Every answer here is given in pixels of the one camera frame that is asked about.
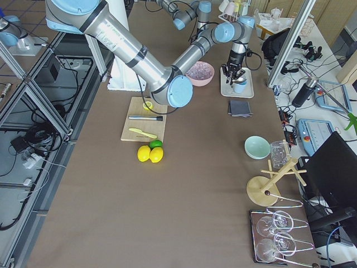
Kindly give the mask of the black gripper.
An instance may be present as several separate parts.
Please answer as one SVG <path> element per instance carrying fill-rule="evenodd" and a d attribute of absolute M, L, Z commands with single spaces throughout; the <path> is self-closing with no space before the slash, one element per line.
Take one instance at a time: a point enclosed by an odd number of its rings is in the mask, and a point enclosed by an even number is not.
<path fill-rule="evenodd" d="M 242 69 L 242 65 L 246 54 L 246 52 L 238 53 L 231 51 L 228 61 L 221 65 L 223 74 L 226 76 L 226 83 L 229 83 L 229 85 L 233 85 L 233 81 L 237 80 L 245 73 Z"/>

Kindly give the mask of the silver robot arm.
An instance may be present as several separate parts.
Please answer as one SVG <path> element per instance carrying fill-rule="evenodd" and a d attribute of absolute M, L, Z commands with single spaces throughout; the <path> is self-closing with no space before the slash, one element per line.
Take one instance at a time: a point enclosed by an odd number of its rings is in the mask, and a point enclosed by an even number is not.
<path fill-rule="evenodd" d="M 171 15 L 173 24 L 179 31 L 183 30 L 193 20 L 197 20 L 197 34 L 208 29 L 212 8 L 211 2 L 192 1 L 184 11 L 178 8 L 176 4 L 178 1 L 157 0 L 155 2 Z"/>
<path fill-rule="evenodd" d="M 203 30 L 170 66 L 163 66 L 109 10 L 107 1 L 46 1 L 46 21 L 55 31 L 86 34 L 101 42 L 143 78 L 159 104 L 180 108 L 189 103 L 193 86 L 185 73 L 215 44 L 248 43 L 254 18 L 241 16 Z"/>

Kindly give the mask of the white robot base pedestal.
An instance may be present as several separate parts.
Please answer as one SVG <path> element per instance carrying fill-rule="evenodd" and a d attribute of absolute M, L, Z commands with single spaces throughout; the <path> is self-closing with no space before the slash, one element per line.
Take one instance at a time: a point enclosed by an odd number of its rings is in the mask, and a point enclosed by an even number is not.
<path fill-rule="evenodd" d="M 124 0 L 109 0 L 110 13 L 129 30 L 128 19 Z M 109 90 L 133 91 L 139 92 L 146 88 L 146 82 L 141 78 L 137 78 L 135 72 L 126 66 L 120 58 L 115 56 L 109 79 Z"/>

